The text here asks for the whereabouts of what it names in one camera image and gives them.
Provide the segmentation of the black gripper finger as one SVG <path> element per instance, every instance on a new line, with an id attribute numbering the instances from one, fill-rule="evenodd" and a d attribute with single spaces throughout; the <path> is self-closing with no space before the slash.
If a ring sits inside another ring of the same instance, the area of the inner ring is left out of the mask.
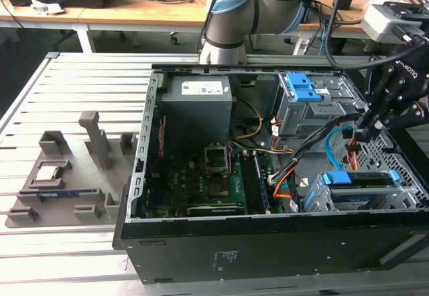
<path id="1" fill-rule="evenodd" d="M 402 109 L 390 109 L 383 116 L 379 116 L 375 123 L 377 130 L 407 129 L 428 124 L 428 107 L 421 102 L 412 102 Z"/>
<path id="2" fill-rule="evenodd" d="M 393 104 L 397 100 L 405 80 L 400 69 L 389 64 L 369 72 L 368 85 L 371 90 L 366 98 L 365 112 L 356 122 L 355 139 L 368 143 L 389 127 L 393 118 Z"/>

